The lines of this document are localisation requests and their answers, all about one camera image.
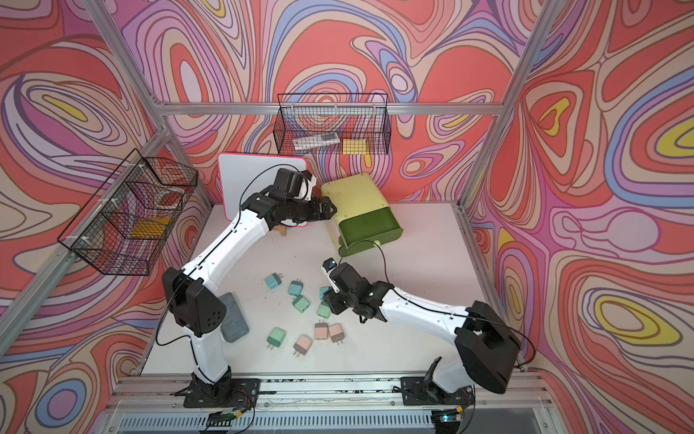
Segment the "yellow green drawer cabinet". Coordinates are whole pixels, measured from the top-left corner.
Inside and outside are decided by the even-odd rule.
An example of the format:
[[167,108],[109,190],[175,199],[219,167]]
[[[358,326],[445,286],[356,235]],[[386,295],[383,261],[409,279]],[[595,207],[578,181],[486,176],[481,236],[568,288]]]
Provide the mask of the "yellow green drawer cabinet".
[[340,245],[338,224],[344,219],[390,207],[381,190],[367,174],[349,176],[322,185],[321,193],[329,197],[337,207],[329,231],[337,250]]

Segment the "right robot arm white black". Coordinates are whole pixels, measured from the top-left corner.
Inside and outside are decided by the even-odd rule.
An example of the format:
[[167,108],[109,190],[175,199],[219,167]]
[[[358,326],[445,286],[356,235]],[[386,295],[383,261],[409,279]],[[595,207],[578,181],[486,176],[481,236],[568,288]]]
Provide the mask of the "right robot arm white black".
[[486,303],[451,306],[416,297],[388,281],[370,283],[347,262],[330,258],[322,264],[330,289],[321,299],[334,315],[350,310],[362,324],[382,323],[415,327],[455,347],[458,359],[430,368],[431,381],[453,393],[468,385],[504,394],[521,350],[516,331]]

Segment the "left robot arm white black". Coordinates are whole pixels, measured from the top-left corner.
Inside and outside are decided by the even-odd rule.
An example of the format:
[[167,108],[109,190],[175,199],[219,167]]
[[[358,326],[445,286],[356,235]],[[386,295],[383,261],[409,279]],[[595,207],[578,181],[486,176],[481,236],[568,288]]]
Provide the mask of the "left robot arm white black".
[[240,196],[239,212],[202,253],[163,276],[166,307],[189,339],[195,378],[219,383],[230,368],[222,350],[227,309],[216,295],[227,274],[252,245],[277,226],[330,220],[337,211],[327,197],[314,197],[316,177],[289,164],[273,166],[274,182]]

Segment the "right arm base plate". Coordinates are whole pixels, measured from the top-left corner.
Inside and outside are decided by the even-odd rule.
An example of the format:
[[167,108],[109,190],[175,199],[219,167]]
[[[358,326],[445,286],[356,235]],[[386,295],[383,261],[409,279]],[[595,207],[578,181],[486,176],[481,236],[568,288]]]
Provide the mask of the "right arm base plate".
[[455,392],[446,392],[423,376],[400,378],[399,386],[393,388],[400,393],[405,406],[460,406],[467,408],[475,404],[475,393],[471,386]]

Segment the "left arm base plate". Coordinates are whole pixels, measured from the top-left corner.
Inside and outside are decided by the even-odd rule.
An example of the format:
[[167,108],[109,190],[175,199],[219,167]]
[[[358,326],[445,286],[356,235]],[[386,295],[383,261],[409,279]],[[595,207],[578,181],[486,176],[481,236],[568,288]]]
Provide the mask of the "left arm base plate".
[[195,375],[189,385],[175,393],[184,398],[184,408],[250,408],[258,401],[260,379],[223,377],[210,384]]

